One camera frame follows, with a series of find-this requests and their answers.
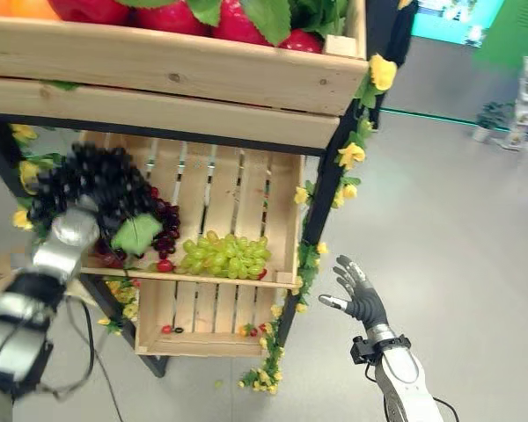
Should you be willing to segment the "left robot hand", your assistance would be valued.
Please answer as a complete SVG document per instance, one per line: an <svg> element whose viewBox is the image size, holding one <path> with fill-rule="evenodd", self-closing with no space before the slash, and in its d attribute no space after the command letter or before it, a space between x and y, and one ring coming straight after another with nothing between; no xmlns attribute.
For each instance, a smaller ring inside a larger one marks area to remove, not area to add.
<svg viewBox="0 0 528 422"><path fill-rule="evenodd" d="M123 223L134 216L132 207L98 206L96 220L99 225L100 236L110 242L117 234Z"/></svg>

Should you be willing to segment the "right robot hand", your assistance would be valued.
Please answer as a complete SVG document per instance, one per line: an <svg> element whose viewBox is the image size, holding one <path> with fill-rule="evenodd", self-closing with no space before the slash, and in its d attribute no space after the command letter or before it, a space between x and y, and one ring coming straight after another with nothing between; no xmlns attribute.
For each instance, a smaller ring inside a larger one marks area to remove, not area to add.
<svg viewBox="0 0 528 422"><path fill-rule="evenodd" d="M336 281L346 291L348 299L321 294L319 302L353 317L363 324L365 330L380 324L388 325L385 306L365 272L345 255L339 255L336 264L333 267Z"/></svg>

